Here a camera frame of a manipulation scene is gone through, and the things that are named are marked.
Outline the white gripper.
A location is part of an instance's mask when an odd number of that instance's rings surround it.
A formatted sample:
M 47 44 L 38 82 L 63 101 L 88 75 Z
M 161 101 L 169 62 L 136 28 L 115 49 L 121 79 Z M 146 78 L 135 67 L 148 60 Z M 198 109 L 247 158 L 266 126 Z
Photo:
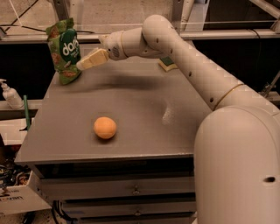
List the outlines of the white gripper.
M 122 44 L 123 31 L 116 31 L 110 34 L 102 34 L 98 37 L 104 49 L 95 48 L 86 56 L 82 57 L 76 66 L 81 71 L 106 63 L 109 58 L 112 60 L 125 60 L 126 54 Z

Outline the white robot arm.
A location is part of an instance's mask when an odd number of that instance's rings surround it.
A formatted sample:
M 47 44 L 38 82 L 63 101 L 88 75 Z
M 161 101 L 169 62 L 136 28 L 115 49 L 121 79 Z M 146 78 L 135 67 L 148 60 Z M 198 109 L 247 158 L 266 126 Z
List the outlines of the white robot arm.
M 197 223 L 280 224 L 278 108 L 185 42 L 160 15 L 100 41 L 79 69 L 165 54 L 212 110 L 194 144 Z

